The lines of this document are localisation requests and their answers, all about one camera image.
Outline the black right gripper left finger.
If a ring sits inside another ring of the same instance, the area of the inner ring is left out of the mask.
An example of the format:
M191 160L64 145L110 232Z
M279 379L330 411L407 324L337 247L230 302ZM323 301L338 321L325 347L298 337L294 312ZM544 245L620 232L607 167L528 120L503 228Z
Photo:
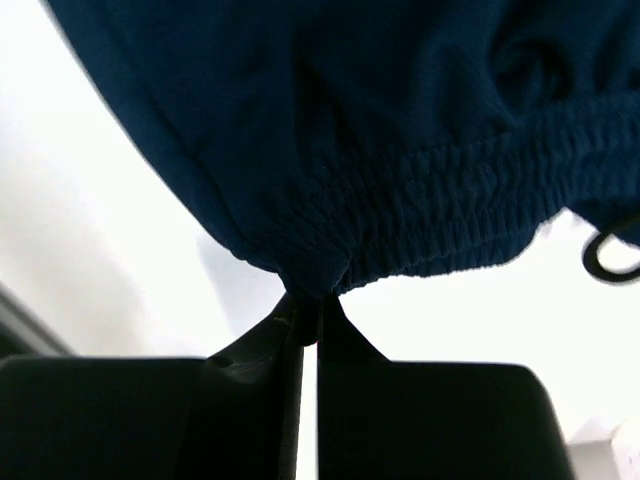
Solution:
M207 358L12 356L5 479L292 479L303 351L294 305Z

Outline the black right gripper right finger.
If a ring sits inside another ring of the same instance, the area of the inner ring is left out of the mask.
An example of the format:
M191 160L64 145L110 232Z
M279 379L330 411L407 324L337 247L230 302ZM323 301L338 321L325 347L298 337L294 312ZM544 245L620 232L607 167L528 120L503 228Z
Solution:
M318 326L319 478L574 478L549 395L530 369L392 361L336 297Z

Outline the navy blue shorts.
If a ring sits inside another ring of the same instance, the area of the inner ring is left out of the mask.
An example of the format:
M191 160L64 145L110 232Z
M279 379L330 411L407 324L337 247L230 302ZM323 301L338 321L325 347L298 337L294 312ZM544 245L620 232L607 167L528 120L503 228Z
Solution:
M507 262L569 209L639 241L635 1L54 1L234 256L305 299Z

